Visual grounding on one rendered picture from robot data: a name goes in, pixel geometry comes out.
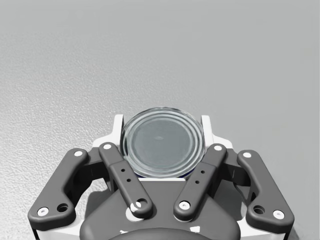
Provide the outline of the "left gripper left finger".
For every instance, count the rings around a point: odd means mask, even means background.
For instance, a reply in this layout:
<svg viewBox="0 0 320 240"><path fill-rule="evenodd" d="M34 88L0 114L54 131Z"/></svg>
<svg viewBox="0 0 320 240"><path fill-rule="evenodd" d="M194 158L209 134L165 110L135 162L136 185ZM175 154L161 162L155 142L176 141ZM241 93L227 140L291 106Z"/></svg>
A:
<svg viewBox="0 0 320 240"><path fill-rule="evenodd" d="M65 154L27 214L33 230L71 225L81 196L100 178L110 181L112 191L120 191L135 217L152 215L152 200L119 150L123 128L124 116L117 114L112 132L94 140L90 151L73 148Z"/></svg>

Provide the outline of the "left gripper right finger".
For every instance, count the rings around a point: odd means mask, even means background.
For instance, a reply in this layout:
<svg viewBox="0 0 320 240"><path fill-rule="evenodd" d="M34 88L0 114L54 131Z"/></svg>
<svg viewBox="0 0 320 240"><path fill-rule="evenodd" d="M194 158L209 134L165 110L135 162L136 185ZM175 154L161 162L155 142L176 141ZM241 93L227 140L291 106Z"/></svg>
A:
<svg viewBox="0 0 320 240"><path fill-rule="evenodd" d="M248 187L241 197L246 205L245 221L257 230L290 231L295 217L261 156L254 150L235 153L230 141L215 136L211 119L201 117L205 155L189 175L174 203L174 216L190 221L200 211L204 197L220 180L233 183L236 189Z"/></svg>

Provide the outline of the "blue can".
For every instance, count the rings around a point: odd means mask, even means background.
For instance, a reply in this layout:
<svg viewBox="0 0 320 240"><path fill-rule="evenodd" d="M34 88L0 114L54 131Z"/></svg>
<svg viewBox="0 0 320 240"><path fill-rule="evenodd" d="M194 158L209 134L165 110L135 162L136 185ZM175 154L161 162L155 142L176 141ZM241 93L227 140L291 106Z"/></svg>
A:
<svg viewBox="0 0 320 240"><path fill-rule="evenodd" d="M153 107L124 124L119 148L141 178L183 178L205 155L204 132L184 110Z"/></svg>

